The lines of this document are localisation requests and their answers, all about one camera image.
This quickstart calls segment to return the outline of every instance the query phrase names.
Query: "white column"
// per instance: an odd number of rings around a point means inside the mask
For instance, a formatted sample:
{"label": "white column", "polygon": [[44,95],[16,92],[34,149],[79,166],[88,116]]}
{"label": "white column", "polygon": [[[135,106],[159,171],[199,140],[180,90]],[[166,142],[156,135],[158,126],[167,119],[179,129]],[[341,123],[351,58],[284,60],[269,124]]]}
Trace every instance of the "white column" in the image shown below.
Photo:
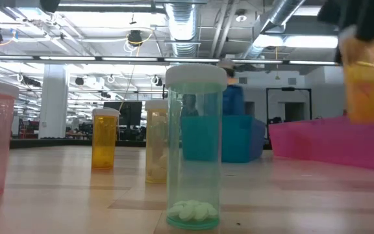
{"label": "white column", "polygon": [[65,137],[69,80],[66,65],[45,65],[38,138]]}

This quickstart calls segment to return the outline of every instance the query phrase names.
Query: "ceiling pipe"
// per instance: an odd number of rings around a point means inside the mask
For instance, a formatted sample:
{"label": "ceiling pipe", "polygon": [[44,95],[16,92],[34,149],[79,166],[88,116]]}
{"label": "ceiling pipe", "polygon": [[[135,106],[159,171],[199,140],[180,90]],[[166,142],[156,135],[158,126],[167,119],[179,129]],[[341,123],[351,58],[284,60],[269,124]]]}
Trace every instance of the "ceiling pipe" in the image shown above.
{"label": "ceiling pipe", "polygon": [[229,4],[229,0],[224,0],[223,3],[222,3],[221,10],[220,10],[221,15],[220,15],[220,18],[219,18],[218,25],[216,27],[216,32],[215,32],[214,37],[213,37],[212,49],[210,50],[210,54],[208,56],[209,58],[213,57],[214,51],[216,50],[216,46],[218,44],[218,40],[219,40],[219,36],[220,36],[220,32],[221,32],[221,27],[223,26],[223,22],[225,21],[225,15],[226,15],[228,4]]}
{"label": "ceiling pipe", "polygon": [[[171,39],[189,42],[197,36],[198,7],[193,4],[166,4]],[[197,44],[172,44],[174,57],[195,57]]]}
{"label": "ceiling pipe", "polygon": [[284,27],[285,23],[294,15],[298,8],[305,0],[275,0],[273,8],[260,16],[255,21],[253,33],[256,36],[254,42],[249,45],[244,53],[240,56],[242,59],[255,59],[264,50],[264,47],[254,45],[258,36],[276,26]]}
{"label": "ceiling pipe", "polygon": [[227,34],[229,33],[229,29],[233,21],[233,17],[235,17],[235,12],[236,12],[238,3],[239,3],[239,0],[233,0],[232,6],[231,6],[231,12],[230,12],[229,18],[227,19],[225,30],[223,31],[223,34],[221,35],[221,41],[218,47],[218,52],[216,53],[216,58],[220,58],[221,51],[223,50],[223,46],[225,45]]}

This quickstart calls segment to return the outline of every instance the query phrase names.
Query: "computer monitor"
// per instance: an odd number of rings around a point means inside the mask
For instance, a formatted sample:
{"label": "computer monitor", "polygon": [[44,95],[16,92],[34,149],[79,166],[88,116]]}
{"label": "computer monitor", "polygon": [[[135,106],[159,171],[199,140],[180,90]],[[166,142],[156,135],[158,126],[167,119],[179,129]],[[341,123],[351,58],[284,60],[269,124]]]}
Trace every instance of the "computer monitor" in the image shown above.
{"label": "computer monitor", "polygon": [[[103,107],[112,108],[119,110],[122,102],[105,102]],[[138,126],[141,125],[141,112],[142,102],[141,101],[126,101],[123,103],[121,108],[121,114],[119,115],[119,125]]]}

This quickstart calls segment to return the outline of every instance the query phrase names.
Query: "cable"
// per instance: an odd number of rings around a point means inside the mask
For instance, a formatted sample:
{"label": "cable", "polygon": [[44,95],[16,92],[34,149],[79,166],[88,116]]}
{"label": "cable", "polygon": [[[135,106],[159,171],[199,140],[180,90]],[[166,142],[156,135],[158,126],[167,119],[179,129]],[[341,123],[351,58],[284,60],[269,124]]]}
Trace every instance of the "cable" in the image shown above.
{"label": "cable", "polygon": [[0,46],[6,46],[6,45],[8,45],[8,44],[11,43],[15,38],[16,38],[16,34],[13,33],[13,36],[12,36],[11,40],[9,40],[8,42],[5,42],[5,43],[0,44]]}
{"label": "cable", "polygon": [[[141,49],[141,46],[138,46],[138,50],[137,50],[137,52],[136,52],[136,56],[138,56],[138,55],[140,54],[140,49]],[[121,111],[122,106],[123,106],[123,104],[124,104],[124,102],[125,102],[125,98],[127,97],[128,90],[129,90],[129,86],[131,85],[132,77],[134,76],[134,71],[135,71],[135,65],[134,65],[134,67],[132,68],[131,78],[130,78],[129,81],[128,81],[127,91],[125,91],[125,94],[123,95],[123,100],[122,100],[121,106],[119,107],[119,111]]]}
{"label": "cable", "polygon": [[145,39],[145,40],[143,40],[143,41],[141,41],[141,42],[131,42],[130,40],[128,40],[128,37],[129,37],[129,34],[128,34],[128,35],[127,35],[127,41],[128,41],[129,43],[131,43],[131,44],[142,44],[142,43],[148,41],[148,40],[152,37],[152,35],[153,35],[153,33],[154,33],[154,30],[152,30],[152,29],[149,29],[149,30],[151,30],[151,32],[149,33],[149,36],[148,36],[147,39]]}

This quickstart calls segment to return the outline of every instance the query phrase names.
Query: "fluorescent light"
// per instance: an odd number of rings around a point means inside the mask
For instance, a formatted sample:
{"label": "fluorescent light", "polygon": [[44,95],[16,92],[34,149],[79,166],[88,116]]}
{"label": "fluorescent light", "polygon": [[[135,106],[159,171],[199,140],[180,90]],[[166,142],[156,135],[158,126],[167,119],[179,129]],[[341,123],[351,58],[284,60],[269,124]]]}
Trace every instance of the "fluorescent light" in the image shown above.
{"label": "fluorescent light", "polygon": [[320,6],[300,6],[294,16],[317,16]]}
{"label": "fluorescent light", "polygon": [[156,58],[137,57],[102,57],[103,61],[123,61],[123,62],[156,62]]}
{"label": "fluorescent light", "polygon": [[78,56],[40,56],[42,60],[96,60],[95,57],[78,57]]}
{"label": "fluorescent light", "polygon": [[243,59],[232,59],[233,62],[239,64],[282,64],[280,60],[243,60]]}
{"label": "fluorescent light", "polygon": [[337,36],[289,36],[284,46],[296,48],[330,48],[338,45]]}
{"label": "fluorescent light", "polygon": [[18,59],[18,60],[29,60],[33,59],[32,56],[13,56],[13,55],[0,55],[0,59]]}
{"label": "fluorescent light", "polygon": [[290,61],[294,65],[324,65],[324,66],[337,66],[337,62],[322,62],[322,61]]}
{"label": "fluorescent light", "polygon": [[253,46],[256,47],[268,47],[275,46],[280,47],[284,45],[284,40],[280,36],[269,36],[269,35],[259,35],[253,42]]}
{"label": "fluorescent light", "polygon": [[136,7],[151,7],[151,5],[142,4],[142,5],[126,5],[122,3],[61,3],[58,5],[59,7],[128,7],[128,8],[136,8]]}
{"label": "fluorescent light", "polygon": [[166,62],[219,62],[217,58],[165,58]]}

